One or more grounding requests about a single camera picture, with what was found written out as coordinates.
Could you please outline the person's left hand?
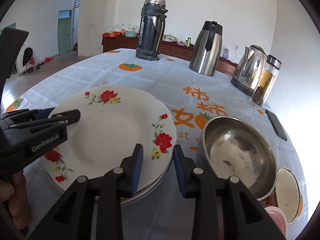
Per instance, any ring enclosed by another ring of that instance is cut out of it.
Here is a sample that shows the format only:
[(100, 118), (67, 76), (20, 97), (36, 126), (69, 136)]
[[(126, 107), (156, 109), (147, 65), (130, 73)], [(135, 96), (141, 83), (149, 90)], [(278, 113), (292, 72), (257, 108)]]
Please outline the person's left hand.
[(1, 202), (6, 200), (14, 225), (19, 230), (24, 229), (31, 220), (31, 211), (23, 170), (12, 175), (12, 184), (1, 180)]

